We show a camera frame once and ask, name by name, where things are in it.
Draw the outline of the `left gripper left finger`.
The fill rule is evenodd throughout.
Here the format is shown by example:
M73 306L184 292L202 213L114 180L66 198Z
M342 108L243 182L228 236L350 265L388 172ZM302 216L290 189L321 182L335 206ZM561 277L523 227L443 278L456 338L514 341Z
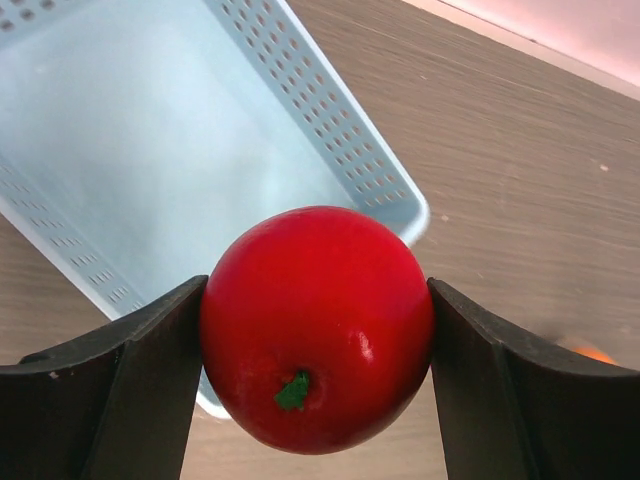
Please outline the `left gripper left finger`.
M195 276L1 368L4 479L177 479L202 360Z

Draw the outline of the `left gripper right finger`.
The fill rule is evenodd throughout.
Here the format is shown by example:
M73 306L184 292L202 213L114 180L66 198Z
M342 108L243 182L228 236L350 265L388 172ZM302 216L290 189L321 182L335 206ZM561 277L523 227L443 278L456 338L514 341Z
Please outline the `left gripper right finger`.
M431 278L450 479L636 479L639 373L552 344Z

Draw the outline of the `orange tangerine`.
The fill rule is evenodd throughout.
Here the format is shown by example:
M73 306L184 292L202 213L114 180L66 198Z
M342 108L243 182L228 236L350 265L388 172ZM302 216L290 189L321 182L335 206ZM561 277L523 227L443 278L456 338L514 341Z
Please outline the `orange tangerine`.
M611 356L609 356L608 354L606 354L605 352L597 348L580 346L580 347L576 347L574 349L574 352L603 363L607 363L611 365L617 364L617 362Z

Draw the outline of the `red apple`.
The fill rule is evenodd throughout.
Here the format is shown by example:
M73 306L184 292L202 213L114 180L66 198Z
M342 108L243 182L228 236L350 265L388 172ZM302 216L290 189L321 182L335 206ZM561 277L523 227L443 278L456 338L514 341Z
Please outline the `red apple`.
M351 209L309 206L252 227L209 277L207 377L257 441L339 452L390 426L423 383L432 298L411 250Z

